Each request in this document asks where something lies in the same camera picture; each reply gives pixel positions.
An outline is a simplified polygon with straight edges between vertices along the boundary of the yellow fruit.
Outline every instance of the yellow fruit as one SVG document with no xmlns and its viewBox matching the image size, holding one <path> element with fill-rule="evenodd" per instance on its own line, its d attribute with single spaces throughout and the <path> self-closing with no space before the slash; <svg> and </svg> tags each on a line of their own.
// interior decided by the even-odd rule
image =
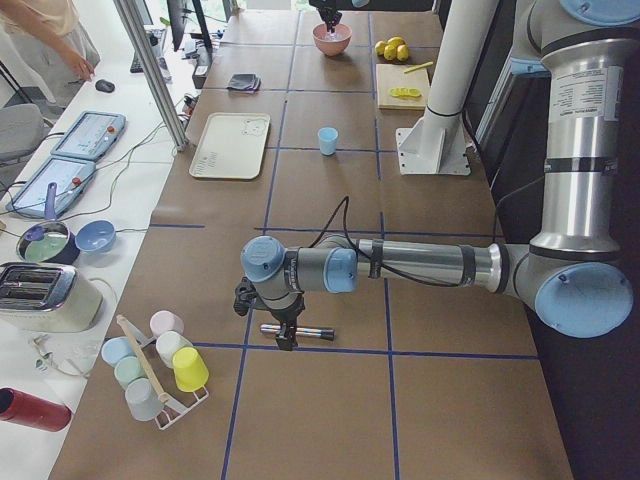
<svg viewBox="0 0 640 480">
<path fill-rule="evenodd" d="M 378 43 L 376 43 L 376 54 L 384 55 L 384 48 L 386 46 L 387 46 L 387 42 L 385 42 L 384 40 L 380 40 Z"/>
<path fill-rule="evenodd" d="M 398 57 L 398 60 L 400 60 L 401 62 L 404 62 L 409 58 L 409 55 L 410 55 L 409 47 L 407 47 L 406 45 L 400 45 L 398 47 L 396 55 Z"/>
<path fill-rule="evenodd" d="M 387 40 L 387 45 L 393 45 L 393 48 L 398 48 L 398 46 L 405 45 L 406 43 L 402 37 L 391 37 Z"/>
<path fill-rule="evenodd" d="M 387 45 L 384 47 L 384 58 L 386 60 L 395 60 L 396 59 L 396 47 L 393 45 Z"/>
</svg>

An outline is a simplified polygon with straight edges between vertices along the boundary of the person's hand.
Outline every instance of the person's hand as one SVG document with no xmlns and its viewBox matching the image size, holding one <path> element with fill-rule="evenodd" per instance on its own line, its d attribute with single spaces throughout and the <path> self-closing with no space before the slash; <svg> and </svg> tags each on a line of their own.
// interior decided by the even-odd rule
<svg viewBox="0 0 640 480">
<path fill-rule="evenodd" d="M 91 81 L 91 76 L 94 74 L 93 65 L 89 63 L 82 55 L 75 50 L 69 48 L 61 55 L 62 60 L 67 66 L 75 73 L 78 78 Z"/>
</svg>

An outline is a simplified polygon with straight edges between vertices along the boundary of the red cylinder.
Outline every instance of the red cylinder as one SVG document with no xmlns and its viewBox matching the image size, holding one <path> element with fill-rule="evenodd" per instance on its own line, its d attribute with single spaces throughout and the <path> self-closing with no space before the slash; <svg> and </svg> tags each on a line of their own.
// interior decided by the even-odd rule
<svg viewBox="0 0 640 480">
<path fill-rule="evenodd" d="M 57 432 L 71 421 L 71 410 L 14 388 L 0 388 L 0 420 Z"/>
</svg>

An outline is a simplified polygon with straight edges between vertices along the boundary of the black mouse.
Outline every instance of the black mouse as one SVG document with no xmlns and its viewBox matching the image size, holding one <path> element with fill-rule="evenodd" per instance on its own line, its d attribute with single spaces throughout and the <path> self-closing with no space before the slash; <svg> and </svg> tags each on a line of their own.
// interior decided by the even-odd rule
<svg viewBox="0 0 640 480">
<path fill-rule="evenodd" d="M 99 92 L 111 93 L 116 89 L 116 86 L 109 80 L 100 79 L 96 82 L 96 90 Z"/>
</svg>

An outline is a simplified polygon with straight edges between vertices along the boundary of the beige pants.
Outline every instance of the beige pants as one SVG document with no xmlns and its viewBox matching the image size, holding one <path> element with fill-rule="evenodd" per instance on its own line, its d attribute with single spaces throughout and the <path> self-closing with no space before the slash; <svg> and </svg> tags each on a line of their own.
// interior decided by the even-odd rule
<svg viewBox="0 0 640 480">
<path fill-rule="evenodd" d="M 66 107 L 84 83 L 78 79 L 62 58 L 49 46 L 30 35 L 11 34 L 9 38 L 24 62 L 38 73 L 56 99 L 56 105 Z M 100 61 L 100 55 L 81 24 L 64 37 L 64 41 L 73 47 L 94 67 Z"/>
</svg>

